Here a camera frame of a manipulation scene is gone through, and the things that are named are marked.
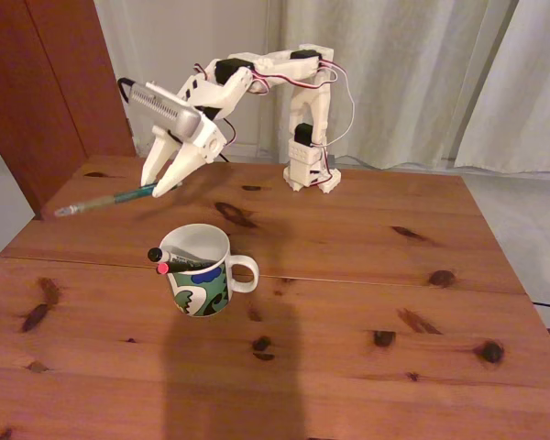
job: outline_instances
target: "white mug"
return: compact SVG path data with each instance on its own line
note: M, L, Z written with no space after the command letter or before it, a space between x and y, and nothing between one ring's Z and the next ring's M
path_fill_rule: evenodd
M167 277L177 307L189 316L211 316L223 310L232 299L232 292L248 293L259 282L257 261L244 255L230 255L226 233L212 225L194 224L173 229L159 247L174 254L215 261L207 269L168 273ZM232 278L232 267L246 266L253 272L253 281Z

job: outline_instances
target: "white robotic arm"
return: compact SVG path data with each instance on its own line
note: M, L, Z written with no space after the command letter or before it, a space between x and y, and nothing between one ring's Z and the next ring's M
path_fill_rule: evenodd
M314 45L260 56L233 54L213 60L204 70L190 76L177 94L158 87L131 83L128 103L154 121L155 142L143 167L141 184L151 184L170 156L178 155L153 191L160 197L205 163L211 163L227 145L215 120L224 119L246 92L265 94L280 83L299 85L291 99L290 166L284 178L294 191L315 186L328 193L340 182L340 172L329 170L326 158L331 69L334 51ZM313 79L313 83L298 82ZM305 107L312 113L313 126L303 122Z

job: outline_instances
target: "floor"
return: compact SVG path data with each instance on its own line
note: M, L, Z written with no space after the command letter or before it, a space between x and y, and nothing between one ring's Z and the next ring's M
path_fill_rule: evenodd
M532 301L550 303L550 181L472 174L464 180ZM550 328L550 308L536 309Z

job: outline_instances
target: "marker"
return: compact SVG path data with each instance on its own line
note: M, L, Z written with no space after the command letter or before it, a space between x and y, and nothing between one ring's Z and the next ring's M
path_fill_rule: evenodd
M174 254L169 252L169 250L163 250L160 247L152 247L148 250L147 254L148 259L153 263L166 263L166 262L176 262L176 263L203 263L208 261L201 261L194 258L186 258L181 255Z
M210 268L215 263L209 262L209 263L195 263L195 264L188 264L188 263L177 263L170 261L169 263L161 263L157 266L157 273L159 275L166 275L168 273L174 273L174 272L187 272L189 270L202 270Z

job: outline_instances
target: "wood knot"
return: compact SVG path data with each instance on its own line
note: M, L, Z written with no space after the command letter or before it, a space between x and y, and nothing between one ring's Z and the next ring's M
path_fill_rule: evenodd
M454 284L455 279L455 274L450 270L437 270L430 275L428 282L433 286L445 288Z
M271 345L271 340L268 336L261 336L252 343L253 356L260 360L273 360L275 355L271 353L263 353Z
M271 340L268 336L261 336L254 340L252 345L255 351L265 351L271 345Z
M259 310L255 307L248 307L248 319L254 321L255 323L260 323L263 321L263 317L260 315Z
M104 172L100 171L92 171L92 172L86 172L83 177L110 177Z
M218 210L223 218L225 218L229 222L234 223L235 225L250 228L257 227L257 225L255 225L253 222L245 217L240 209L230 203L216 202L214 203L214 207Z
M39 362L38 360L34 360L30 364L28 364L25 369L28 371L32 371L33 373L44 373L45 371L49 371L50 368L43 365L42 362Z
M10 440L12 438L12 428L6 428L2 433L0 433L0 440Z
M38 278L37 285L43 291L43 298L45 303L50 307L53 307L59 304L59 299L61 297L61 291L55 281L51 278Z
M260 360L273 360L275 358L275 355L270 353L253 353L253 356Z
M420 379L420 375L418 373L410 372L406 373L406 376L412 381L417 382Z
M426 241L427 238L425 236L421 236L419 234L416 234L411 229L408 229L407 227L403 226L392 226L391 229L393 229L395 232L397 232L400 236L412 238L417 241Z
M499 364L503 360L505 349L495 341L485 341L476 347L473 352L490 364Z
M388 347L395 341L395 332L385 330L375 330L373 332L373 342L377 347Z
M442 332L422 318L418 313L408 309L397 311L399 318L406 323L415 333L428 333L430 335L441 335Z
M22 324L22 328L20 329L22 333L29 332L37 325L39 325L40 322L45 318L45 316L47 316L49 308L50 307L45 303L39 304L37 307L35 307L26 316L25 322Z

